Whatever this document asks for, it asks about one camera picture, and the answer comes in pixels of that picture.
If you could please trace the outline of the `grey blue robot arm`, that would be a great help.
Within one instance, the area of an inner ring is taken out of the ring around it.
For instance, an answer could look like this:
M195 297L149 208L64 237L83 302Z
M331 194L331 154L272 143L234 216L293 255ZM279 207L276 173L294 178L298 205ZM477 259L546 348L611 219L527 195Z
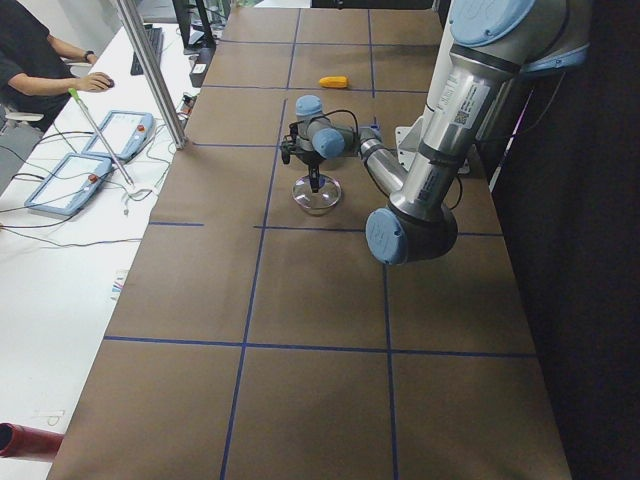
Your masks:
M281 157L298 157L317 191L321 162L356 152L385 207L366 221L366 241L381 263L398 265L445 255L458 233L444 199L503 84L519 75L549 75L584 62L589 47L590 1L454 1L424 113L411 127L411 165L400 161L370 128L338 127L319 98L296 102L297 119Z

